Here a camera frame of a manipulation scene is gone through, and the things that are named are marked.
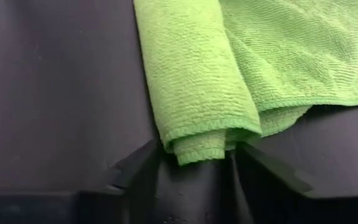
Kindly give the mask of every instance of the towel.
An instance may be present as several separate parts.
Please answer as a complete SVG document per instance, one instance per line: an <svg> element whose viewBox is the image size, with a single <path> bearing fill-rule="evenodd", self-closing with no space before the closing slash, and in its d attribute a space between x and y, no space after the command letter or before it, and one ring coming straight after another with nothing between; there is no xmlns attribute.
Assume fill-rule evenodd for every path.
<svg viewBox="0 0 358 224"><path fill-rule="evenodd" d="M150 100L180 165L358 105L358 1L135 0Z"/></svg>

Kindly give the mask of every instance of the microfiber towel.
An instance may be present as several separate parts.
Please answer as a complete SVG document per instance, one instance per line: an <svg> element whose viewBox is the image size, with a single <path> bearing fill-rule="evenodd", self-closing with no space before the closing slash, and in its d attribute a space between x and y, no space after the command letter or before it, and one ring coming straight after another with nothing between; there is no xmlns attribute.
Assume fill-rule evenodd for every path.
<svg viewBox="0 0 358 224"><path fill-rule="evenodd" d="M135 0L163 145L221 159L313 105L358 105L358 1Z"/></svg>

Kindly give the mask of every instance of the towel fold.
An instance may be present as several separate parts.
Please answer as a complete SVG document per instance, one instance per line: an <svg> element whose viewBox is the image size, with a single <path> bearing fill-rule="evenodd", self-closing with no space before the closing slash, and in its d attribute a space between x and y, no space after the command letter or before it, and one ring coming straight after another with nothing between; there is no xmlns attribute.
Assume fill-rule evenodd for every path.
<svg viewBox="0 0 358 224"><path fill-rule="evenodd" d="M155 121L179 164L358 105L358 1L135 0Z"/></svg>

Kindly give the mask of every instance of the green microfiber towel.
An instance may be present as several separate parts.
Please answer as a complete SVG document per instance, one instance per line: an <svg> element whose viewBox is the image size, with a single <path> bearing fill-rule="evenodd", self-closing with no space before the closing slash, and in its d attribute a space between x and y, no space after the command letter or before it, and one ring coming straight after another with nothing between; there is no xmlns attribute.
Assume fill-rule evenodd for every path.
<svg viewBox="0 0 358 224"><path fill-rule="evenodd" d="M224 157L312 105L358 105L358 0L135 0L160 137Z"/></svg>

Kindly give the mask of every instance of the ribbed fabric texture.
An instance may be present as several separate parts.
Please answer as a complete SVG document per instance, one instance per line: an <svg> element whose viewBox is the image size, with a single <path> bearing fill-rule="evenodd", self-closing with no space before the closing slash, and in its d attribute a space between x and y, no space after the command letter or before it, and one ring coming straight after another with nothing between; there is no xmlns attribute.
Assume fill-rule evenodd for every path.
<svg viewBox="0 0 358 224"><path fill-rule="evenodd" d="M160 136L179 164L358 105L358 1L135 0Z"/></svg>

